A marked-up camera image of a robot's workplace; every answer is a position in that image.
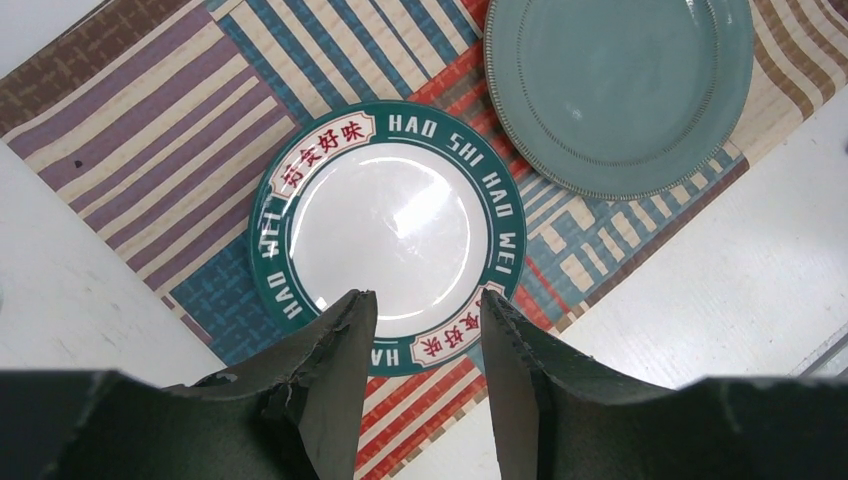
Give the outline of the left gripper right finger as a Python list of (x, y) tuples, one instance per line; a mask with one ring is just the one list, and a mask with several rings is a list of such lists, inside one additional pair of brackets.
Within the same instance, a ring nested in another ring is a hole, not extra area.
[(482, 294), (480, 325), (502, 478), (657, 477), (636, 409), (668, 389), (564, 343), (493, 290)]

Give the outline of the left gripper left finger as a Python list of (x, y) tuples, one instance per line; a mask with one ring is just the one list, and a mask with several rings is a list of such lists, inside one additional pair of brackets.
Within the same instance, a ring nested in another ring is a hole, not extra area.
[(245, 402), (253, 434), (297, 479), (354, 475), (378, 302), (351, 290), (315, 320), (243, 362), (172, 392)]

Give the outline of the white green-rimmed small plate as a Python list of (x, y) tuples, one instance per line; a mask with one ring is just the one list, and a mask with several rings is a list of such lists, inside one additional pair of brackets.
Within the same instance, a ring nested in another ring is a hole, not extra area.
[(518, 186), (490, 143), (446, 112), (389, 100), (288, 141), (248, 228), (259, 298), (286, 332), (352, 289), (376, 294), (370, 372), (384, 377), (469, 353), (482, 293), (513, 296), (527, 245)]

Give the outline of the large teal plate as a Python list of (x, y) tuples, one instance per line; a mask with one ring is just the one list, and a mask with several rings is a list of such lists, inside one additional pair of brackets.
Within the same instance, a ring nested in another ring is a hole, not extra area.
[(493, 1), (491, 101), (541, 175), (604, 200), (672, 188), (729, 140), (748, 96), (746, 1)]

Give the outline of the brown striped placemat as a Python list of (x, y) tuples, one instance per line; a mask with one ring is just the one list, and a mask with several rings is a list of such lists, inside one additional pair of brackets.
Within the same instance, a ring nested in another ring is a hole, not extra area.
[(847, 5), (754, 1), (739, 122), (688, 180), (581, 198), (509, 141), (485, 1), (5, 1), (1, 361), (192, 380), (282, 336), (248, 267), (275, 151), (357, 101), (489, 140), (529, 235), (515, 300), (631, 375), (847, 370)]

